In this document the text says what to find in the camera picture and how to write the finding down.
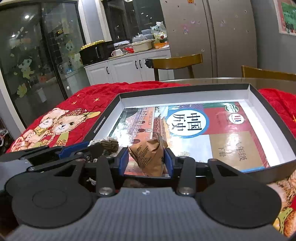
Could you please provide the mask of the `white kitchen cabinet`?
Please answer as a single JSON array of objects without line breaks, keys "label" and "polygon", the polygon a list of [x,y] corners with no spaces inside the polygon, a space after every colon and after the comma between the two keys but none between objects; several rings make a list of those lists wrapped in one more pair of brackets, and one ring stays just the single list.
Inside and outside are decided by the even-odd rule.
[{"label": "white kitchen cabinet", "polygon": [[169,48],[152,49],[110,58],[106,61],[85,66],[84,68],[91,85],[154,81],[154,70],[147,68],[145,60],[170,57],[171,52]]}]

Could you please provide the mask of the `wooden chair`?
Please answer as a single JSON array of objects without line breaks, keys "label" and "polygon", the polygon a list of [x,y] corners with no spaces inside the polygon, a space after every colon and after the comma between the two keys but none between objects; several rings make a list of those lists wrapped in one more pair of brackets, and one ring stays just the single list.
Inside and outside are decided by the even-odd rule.
[{"label": "wooden chair", "polygon": [[242,77],[296,81],[296,74],[241,66]]},{"label": "wooden chair", "polygon": [[203,55],[201,53],[182,56],[182,57],[172,57],[172,58],[156,58],[156,59],[146,59],[145,65],[149,69],[154,70],[154,78],[159,81],[159,70],[176,70],[187,68],[190,78],[195,78],[193,72],[193,65],[203,63]]}]

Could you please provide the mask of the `brown paper pyramid packet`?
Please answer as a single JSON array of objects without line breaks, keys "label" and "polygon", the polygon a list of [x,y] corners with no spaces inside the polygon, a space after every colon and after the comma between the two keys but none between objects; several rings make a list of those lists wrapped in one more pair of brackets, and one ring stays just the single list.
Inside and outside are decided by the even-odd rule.
[{"label": "brown paper pyramid packet", "polygon": [[153,132],[153,134],[154,138],[133,144],[128,150],[146,176],[161,177],[165,170],[164,149],[168,144],[158,133]]}]

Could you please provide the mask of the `wooden chair right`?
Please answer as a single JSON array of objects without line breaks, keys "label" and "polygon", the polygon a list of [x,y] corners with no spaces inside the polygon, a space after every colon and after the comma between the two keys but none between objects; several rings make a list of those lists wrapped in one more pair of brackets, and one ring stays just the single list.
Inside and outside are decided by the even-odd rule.
[{"label": "wooden chair right", "polygon": [[296,81],[296,74],[241,66],[242,77]]}]

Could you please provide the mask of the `white mug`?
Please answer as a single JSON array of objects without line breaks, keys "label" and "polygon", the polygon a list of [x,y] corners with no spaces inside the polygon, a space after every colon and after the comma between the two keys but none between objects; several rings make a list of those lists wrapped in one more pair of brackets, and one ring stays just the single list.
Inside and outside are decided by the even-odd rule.
[{"label": "white mug", "polygon": [[118,56],[122,56],[123,55],[123,51],[121,49],[116,49],[114,51],[112,51],[111,56],[112,57],[118,57]]}]

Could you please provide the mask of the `wooden chair left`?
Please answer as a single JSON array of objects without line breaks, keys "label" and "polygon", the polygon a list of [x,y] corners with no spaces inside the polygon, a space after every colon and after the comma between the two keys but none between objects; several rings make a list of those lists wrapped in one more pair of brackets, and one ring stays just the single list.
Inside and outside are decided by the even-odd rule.
[{"label": "wooden chair left", "polygon": [[156,59],[146,59],[145,65],[149,69],[154,70],[154,78],[159,81],[159,70],[176,70],[187,68],[190,78],[195,78],[193,72],[193,65],[203,63],[203,55],[201,53],[182,56],[182,57],[172,57],[172,58],[156,58]]}]

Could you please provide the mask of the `red teddy bear blanket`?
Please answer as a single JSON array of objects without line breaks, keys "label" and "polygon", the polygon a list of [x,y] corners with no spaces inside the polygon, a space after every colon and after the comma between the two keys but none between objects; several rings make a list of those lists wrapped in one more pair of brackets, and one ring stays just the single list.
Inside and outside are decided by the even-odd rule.
[{"label": "red teddy bear blanket", "polygon": [[[180,86],[88,87],[39,118],[8,153],[86,142],[118,94]],[[258,91],[279,115],[292,113],[294,95]],[[122,148],[101,156],[116,157]],[[129,154],[121,189],[114,196],[98,197],[100,157],[48,171],[1,171],[1,221],[18,224],[6,240],[295,240],[295,173],[265,183],[210,158],[203,164],[195,161],[195,196],[179,196],[178,179],[169,176],[166,165],[161,177],[149,177]]]}]

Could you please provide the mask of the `glass sliding door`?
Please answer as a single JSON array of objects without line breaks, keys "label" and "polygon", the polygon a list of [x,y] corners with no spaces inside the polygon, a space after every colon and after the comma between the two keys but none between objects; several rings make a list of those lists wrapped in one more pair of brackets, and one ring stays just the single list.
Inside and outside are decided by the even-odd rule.
[{"label": "glass sliding door", "polygon": [[1,1],[1,73],[24,126],[88,87],[84,43],[77,1]]}]

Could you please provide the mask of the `cream plastic basin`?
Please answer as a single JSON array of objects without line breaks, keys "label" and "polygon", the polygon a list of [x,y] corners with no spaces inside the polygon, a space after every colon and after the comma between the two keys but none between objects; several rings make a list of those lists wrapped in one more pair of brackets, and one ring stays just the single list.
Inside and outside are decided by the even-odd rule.
[{"label": "cream plastic basin", "polygon": [[135,53],[143,52],[152,49],[152,40],[144,40],[131,44]]}]

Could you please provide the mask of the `black microwave oven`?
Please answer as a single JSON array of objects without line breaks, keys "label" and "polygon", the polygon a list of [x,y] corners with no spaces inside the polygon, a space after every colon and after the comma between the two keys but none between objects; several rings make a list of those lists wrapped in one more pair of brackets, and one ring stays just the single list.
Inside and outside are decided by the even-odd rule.
[{"label": "black microwave oven", "polygon": [[107,60],[115,50],[113,41],[96,41],[81,47],[80,59],[83,65],[90,65]]}]

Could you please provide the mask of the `silver double door refrigerator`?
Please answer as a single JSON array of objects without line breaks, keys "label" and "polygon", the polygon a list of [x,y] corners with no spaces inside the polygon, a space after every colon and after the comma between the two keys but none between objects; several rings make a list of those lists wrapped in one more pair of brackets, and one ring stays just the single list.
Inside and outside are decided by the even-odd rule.
[{"label": "silver double door refrigerator", "polygon": [[257,67],[251,1],[161,1],[173,57],[202,54],[196,78],[240,77],[241,66]]}]

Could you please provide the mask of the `black shallow cardboard box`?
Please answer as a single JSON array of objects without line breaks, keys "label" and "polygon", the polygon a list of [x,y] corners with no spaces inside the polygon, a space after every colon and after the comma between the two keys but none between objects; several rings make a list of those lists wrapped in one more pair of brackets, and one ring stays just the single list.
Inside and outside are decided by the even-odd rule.
[{"label": "black shallow cardboard box", "polygon": [[295,173],[293,134],[249,83],[120,93],[85,140],[110,136],[122,147],[162,137],[176,156],[215,158],[265,183]]}]

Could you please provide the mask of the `brown striped scrunchie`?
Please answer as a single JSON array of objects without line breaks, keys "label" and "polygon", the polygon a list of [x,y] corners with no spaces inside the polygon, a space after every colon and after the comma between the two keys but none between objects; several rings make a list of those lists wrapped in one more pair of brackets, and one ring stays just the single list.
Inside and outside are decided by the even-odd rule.
[{"label": "brown striped scrunchie", "polygon": [[100,140],[91,140],[88,146],[93,146],[95,144],[100,144],[103,147],[103,154],[109,156],[113,153],[116,153],[119,149],[119,143],[117,139],[112,137],[106,137]]}]

